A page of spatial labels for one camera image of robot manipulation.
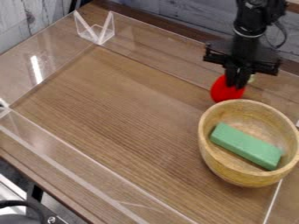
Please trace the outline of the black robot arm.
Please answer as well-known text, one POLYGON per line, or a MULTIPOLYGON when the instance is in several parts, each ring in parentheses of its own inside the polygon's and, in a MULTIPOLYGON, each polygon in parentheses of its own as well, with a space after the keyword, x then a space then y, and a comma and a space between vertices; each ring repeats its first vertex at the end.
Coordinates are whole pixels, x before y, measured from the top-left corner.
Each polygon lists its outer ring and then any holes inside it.
POLYGON ((276 49, 286 43, 266 46, 260 38, 276 25, 287 38, 279 18, 286 14, 286 0, 236 0, 238 13, 231 39, 206 44, 203 60, 223 66, 226 86, 242 89, 252 74, 278 75, 282 60, 276 49))

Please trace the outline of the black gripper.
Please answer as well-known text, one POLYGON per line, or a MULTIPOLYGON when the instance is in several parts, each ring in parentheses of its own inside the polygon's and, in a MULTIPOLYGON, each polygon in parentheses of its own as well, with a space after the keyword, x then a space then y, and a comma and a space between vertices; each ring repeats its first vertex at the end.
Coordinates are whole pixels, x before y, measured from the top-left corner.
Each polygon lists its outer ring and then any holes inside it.
POLYGON ((227 67, 231 62, 236 67, 251 65, 250 68, 226 68, 227 86, 235 85, 242 89, 250 80, 251 74, 262 73, 278 76, 282 65, 280 56, 275 49, 264 46, 259 41, 236 41, 234 39, 214 40, 206 44, 203 60, 227 67))

